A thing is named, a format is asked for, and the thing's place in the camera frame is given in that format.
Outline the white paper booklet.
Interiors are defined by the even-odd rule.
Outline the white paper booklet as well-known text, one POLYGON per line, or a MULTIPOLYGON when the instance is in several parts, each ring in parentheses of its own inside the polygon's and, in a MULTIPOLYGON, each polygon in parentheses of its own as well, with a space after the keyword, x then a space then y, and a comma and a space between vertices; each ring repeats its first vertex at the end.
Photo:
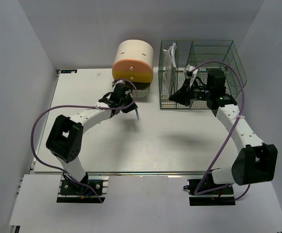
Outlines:
POLYGON ((172 95, 174 75, 176 70, 177 43, 173 43, 167 50, 163 49, 163 80, 167 86, 169 96, 172 95))

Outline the round drawer storage box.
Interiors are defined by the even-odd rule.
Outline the round drawer storage box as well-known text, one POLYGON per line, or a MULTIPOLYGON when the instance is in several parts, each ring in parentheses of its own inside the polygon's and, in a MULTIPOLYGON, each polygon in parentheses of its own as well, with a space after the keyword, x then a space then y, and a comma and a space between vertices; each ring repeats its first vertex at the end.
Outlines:
POLYGON ((112 67, 114 80, 126 79, 137 88, 134 97, 144 98, 150 93, 154 76, 154 50, 142 40, 130 39, 122 42, 117 49, 112 67))

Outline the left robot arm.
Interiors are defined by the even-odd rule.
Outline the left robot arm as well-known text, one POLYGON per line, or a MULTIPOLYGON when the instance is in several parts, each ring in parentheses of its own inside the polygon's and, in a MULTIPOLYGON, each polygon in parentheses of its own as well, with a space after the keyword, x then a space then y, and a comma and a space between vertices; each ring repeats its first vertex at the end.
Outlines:
POLYGON ((88 189, 88 174, 83 169, 78 155, 83 134, 90 128, 109 120, 119 113, 129 113, 138 107, 133 102, 132 90, 124 81, 114 83, 113 90, 98 100, 96 105, 73 116, 59 115, 52 126, 46 148, 61 163, 71 187, 82 194, 88 189))

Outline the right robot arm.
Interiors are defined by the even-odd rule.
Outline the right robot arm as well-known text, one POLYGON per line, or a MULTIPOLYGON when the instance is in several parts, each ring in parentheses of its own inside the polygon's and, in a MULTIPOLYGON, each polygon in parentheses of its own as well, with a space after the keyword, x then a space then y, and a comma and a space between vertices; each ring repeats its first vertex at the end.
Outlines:
POLYGON ((203 187, 215 194, 224 184, 246 185, 270 182, 275 175, 278 150, 265 143, 251 129, 232 95, 226 91, 223 70, 209 69, 207 82, 197 76, 194 66, 187 66, 182 87, 169 97, 170 101, 188 106, 193 100, 203 100, 214 116, 231 133, 238 155, 231 167, 212 169, 203 187))

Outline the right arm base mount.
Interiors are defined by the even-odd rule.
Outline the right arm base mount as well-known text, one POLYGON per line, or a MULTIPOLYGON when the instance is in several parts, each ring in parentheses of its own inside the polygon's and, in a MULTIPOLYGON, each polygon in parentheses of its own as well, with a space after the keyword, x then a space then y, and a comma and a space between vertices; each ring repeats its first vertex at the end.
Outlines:
POLYGON ((190 206, 234 206, 234 191, 231 186, 202 195, 195 195, 194 191, 200 179, 189 179, 183 190, 189 193, 190 206))

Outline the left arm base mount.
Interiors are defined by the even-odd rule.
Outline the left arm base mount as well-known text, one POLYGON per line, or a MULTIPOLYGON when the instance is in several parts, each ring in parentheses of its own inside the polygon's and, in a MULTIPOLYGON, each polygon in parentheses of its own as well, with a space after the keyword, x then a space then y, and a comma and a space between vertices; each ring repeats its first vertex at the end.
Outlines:
POLYGON ((94 192, 82 185, 74 185, 71 181, 66 180, 65 178, 61 178, 58 194, 57 194, 57 203, 103 203, 108 187, 108 180, 102 179, 99 180, 97 178, 89 179, 88 186, 90 186, 97 193, 97 196, 94 192))

